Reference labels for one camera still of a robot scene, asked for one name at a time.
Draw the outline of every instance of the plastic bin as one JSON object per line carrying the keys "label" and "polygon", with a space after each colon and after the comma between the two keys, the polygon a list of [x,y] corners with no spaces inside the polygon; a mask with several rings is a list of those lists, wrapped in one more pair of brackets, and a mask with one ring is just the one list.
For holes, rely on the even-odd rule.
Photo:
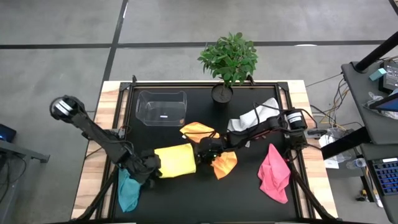
{"label": "plastic bin", "polygon": [[140,92],[136,118],[146,126],[183,126],[187,112],[187,94]]}

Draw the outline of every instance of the black plant pot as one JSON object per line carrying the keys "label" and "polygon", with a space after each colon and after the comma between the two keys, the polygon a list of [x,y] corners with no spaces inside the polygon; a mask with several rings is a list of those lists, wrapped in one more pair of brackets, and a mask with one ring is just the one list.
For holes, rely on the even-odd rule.
{"label": "black plant pot", "polygon": [[224,87],[224,84],[219,83],[211,89],[211,97],[213,101],[220,106],[226,106],[234,95],[231,87]]}

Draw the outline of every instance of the potted plant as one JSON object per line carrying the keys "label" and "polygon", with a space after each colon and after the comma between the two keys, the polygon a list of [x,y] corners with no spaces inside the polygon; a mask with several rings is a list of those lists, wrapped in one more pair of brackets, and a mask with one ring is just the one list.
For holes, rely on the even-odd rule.
{"label": "potted plant", "polygon": [[219,77],[219,83],[211,90],[211,97],[217,103],[226,104],[232,99],[232,86],[239,81],[241,85],[256,69],[257,55],[253,41],[245,41],[242,33],[229,33],[220,37],[216,44],[206,46],[200,52],[199,61],[203,63],[203,73],[209,70],[213,78]]}

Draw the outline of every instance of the gray floor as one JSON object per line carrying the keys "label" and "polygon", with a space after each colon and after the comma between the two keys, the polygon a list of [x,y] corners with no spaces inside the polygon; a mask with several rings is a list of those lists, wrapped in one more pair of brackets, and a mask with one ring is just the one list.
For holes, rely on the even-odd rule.
{"label": "gray floor", "polygon": [[[0,45],[111,43],[121,3],[0,0]],[[124,18],[120,43],[206,42],[237,31],[256,41],[382,40],[398,25],[387,0],[130,0]],[[258,47],[255,79],[315,83],[375,47]],[[109,79],[134,74],[139,80],[209,80],[197,61],[200,50],[118,49]],[[28,168],[13,223],[69,219],[87,141],[73,126],[52,119],[48,105],[69,94],[94,111],[108,54],[109,49],[0,50],[0,123],[18,130],[17,144],[51,154],[48,164],[32,162]],[[395,49],[389,55],[397,54]],[[340,79],[308,87],[311,104],[329,108]],[[351,96],[337,117],[339,123],[361,122]],[[388,222],[375,204],[354,201],[359,178],[330,182],[340,218]]]}

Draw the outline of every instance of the white cloth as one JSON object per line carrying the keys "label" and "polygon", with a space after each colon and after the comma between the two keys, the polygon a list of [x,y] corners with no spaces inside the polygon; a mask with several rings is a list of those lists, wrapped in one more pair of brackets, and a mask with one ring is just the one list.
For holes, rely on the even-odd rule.
{"label": "white cloth", "polygon": [[[273,108],[278,108],[278,102],[276,102],[275,98],[270,98],[263,105],[271,106]],[[271,116],[277,116],[279,114],[279,110],[275,110],[272,108],[267,108],[265,106],[258,106],[256,108],[257,114],[260,118],[260,123],[265,121],[267,118]],[[229,131],[244,131],[247,128],[251,128],[257,125],[257,116],[254,112],[254,109],[250,112],[241,115],[239,119],[230,119],[228,122],[228,130]]]}

